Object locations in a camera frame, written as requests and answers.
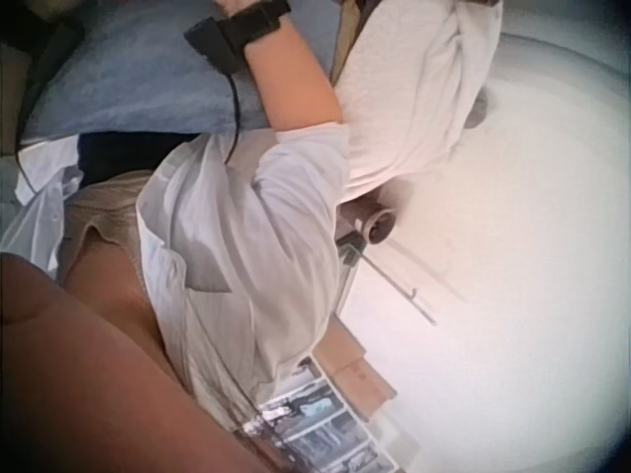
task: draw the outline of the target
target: skin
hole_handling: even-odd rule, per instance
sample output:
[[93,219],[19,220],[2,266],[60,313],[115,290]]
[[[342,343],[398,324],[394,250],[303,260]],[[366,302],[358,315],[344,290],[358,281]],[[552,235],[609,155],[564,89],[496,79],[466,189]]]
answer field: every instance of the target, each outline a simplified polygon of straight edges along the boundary
[[[253,1],[218,3],[234,15]],[[245,49],[271,126],[341,122],[314,56],[281,25]],[[183,390],[122,248],[89,235],[61,287],[0,258],[2,439],[19,471],[268,471]]]

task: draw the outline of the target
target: tan skirt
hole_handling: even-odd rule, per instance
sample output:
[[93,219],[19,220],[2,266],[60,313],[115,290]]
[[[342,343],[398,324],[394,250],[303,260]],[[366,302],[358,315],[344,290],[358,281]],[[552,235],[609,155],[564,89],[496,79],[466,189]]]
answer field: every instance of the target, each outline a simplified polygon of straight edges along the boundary
[[59,252],[59,281],[65,281],[90,230],[94,230],[104,241],[116,244],[127,252],[146,292],[136,200],[151,175],[148,170],[127,172],[88,186],[66,201],[64,237]]

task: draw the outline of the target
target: white fabric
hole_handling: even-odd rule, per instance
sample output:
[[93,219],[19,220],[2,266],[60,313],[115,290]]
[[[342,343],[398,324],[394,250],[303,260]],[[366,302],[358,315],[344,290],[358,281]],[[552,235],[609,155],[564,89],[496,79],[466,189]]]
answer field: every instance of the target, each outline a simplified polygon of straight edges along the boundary
[[[137,202],[143,274],[167,354],[227,429],[235,424],[218,393],[248,412],[229,373],[254,402],[268,398],[323,334],[337,287],[348,129],[329,123],[276,139],[252,180],[223,164],[232,136],[180,145]],[[255,149],[245,139],[235,158]],[[58,172],[29,205],[41,207],[60,181]],[[32,242],[63,230],[63,219],[42,215],[34,227],[14,224],[25,230],[13,239]]]
[[0,238],[0,251],[29,260],[52,279],[57,274],[57,249],[63,238],[64,199],[79,188],[83,174],[76,168],[59,169],[37,199],[22,179],[24,206]]
[[351,131],[344,200],[448,156],[486,79],[501,17],[502,2],[383,0],[335,87]]

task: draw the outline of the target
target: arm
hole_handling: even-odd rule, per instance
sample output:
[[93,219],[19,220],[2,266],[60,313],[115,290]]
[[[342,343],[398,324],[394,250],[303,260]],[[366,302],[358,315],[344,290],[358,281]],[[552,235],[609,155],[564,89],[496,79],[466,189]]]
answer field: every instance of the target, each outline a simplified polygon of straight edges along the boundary
[[31,264],[0,254],[0,291],[2,448],[33,471],[267,471],[122,332]]
[[[234,16],[258,0],[215,0]],[[245,59],[276,131],[342,122],[342,112],[324,71],[288,16],[280,30],[245,47]]]

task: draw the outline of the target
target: white sleeve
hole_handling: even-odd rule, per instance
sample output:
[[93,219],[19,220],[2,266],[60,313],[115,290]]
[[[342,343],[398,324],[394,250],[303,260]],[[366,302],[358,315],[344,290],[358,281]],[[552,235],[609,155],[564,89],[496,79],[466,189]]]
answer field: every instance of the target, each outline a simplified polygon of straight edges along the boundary
[[259,306],[269,307],[254,319],[257,349],[275,379],[288,375],[313,348],[330,315],[339,272],[336,208],[348,179],[348,127],[328,123],[278,133],[277,139],[252,182],[273,228],[267,237],[276,239],[262,241],[259,250],[282,251],[275,267],[254,273],[260,277]]

